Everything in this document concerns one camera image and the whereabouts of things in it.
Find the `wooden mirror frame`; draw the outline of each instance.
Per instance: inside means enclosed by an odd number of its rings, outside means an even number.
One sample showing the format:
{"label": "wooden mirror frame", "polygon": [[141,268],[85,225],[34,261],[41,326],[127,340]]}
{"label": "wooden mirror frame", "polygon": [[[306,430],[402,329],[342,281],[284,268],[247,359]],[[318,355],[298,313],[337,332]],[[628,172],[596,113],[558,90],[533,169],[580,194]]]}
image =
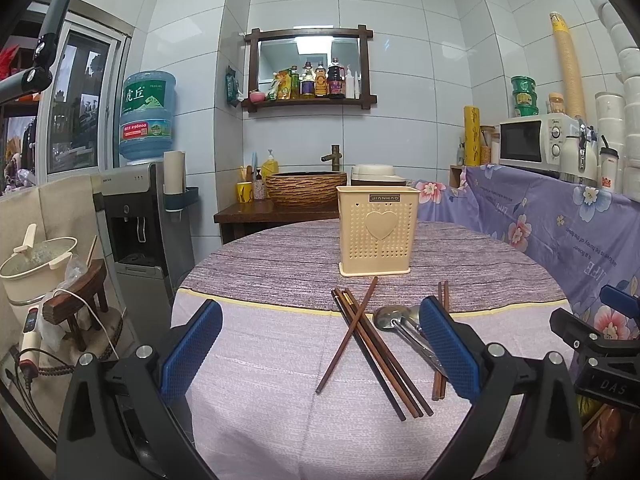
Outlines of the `wooden mirror frame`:
{"label": "wooden mirror frame", "polygon": [[335,99],[329,97],[317,97],[315,99],[279,99],[274,101],[262,101],[252,103],[248,96],[242,101],[242,108],[246,108],[249,113],[257,112],[258,108],[273,106],[295,106],[295,105],[356,105],[363,110],[369,110],[372,104],[378,102],[378,97],[371,95],[369,79],[369,43],[373,38],[373,30],[367,29],[366,25],[358,25],[358,28],[285,28],[283,30],[260,31],[253,28],[250,34],[245,35],[244,41],[250,44],[249,52],[249,90],[258,89],[258,45],[261,41],[268,40],[288,40],[300,36],[333,36],[334,38],[358,38],[360,49],[360,76],[362,78],[360,86],[360,97],[358,99]]}

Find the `yellow cylinder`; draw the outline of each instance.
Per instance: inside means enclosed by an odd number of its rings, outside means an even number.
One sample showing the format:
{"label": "yellow cylinder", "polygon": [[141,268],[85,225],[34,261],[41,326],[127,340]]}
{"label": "yellow cylinder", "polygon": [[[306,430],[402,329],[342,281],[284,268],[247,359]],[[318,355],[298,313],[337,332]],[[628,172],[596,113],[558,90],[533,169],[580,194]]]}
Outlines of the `yellow cylinder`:
{"label": "yellow cylinder", "polygon": [[566,26],[564,18],[558,12],[552,12],[549,16],[551,17],[551,26],[556,38],[560,65],[562,66],[566,114],[569,117],[581,117],[586,120],[582,75],[580,74],[578,57],[575,53],[574,40],[571,38],[571,33]]}
{"label": "yellow cylinder", "polygon": [[480,166],[480,110],[465,106],[465,165]]}

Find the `bronze faucet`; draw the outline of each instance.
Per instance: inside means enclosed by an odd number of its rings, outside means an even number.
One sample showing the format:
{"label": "bronze faucet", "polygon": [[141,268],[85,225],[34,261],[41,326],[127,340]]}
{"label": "bronze faucet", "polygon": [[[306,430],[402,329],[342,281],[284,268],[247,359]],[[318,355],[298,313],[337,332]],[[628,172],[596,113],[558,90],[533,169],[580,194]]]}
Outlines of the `bronze faucet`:
{"label": "bronze faucet", "polygon": [[342,153],[340,153],[340,144],[332,144],[331,145],[331,155],[325,155],[320,158],[323,162],[331,161],[331,171],[340,171],[340,159],[342,158]]}

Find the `microwave door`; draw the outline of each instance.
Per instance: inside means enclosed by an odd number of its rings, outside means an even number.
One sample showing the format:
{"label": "microwave door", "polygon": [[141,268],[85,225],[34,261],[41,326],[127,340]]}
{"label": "microwave door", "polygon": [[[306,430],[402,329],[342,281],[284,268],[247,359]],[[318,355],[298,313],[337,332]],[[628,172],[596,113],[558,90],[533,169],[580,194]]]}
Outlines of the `microwave door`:
{"label": "microwave door", "polygon": [[505,123],[500,126],[500,163],[539,169],[542,165],[541,121]]}

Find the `heart shape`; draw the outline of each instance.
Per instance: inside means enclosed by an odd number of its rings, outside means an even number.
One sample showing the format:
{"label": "heart shape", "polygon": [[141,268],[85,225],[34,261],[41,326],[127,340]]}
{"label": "heart shape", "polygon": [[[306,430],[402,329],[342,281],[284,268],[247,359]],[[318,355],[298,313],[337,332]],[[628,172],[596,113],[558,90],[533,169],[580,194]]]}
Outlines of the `heart shape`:
{"label": "heart shape", "polygon": [[365,216],[364,225],[374,238],[384,240],[398,225],[398,215],[393,211],[371,211]]}

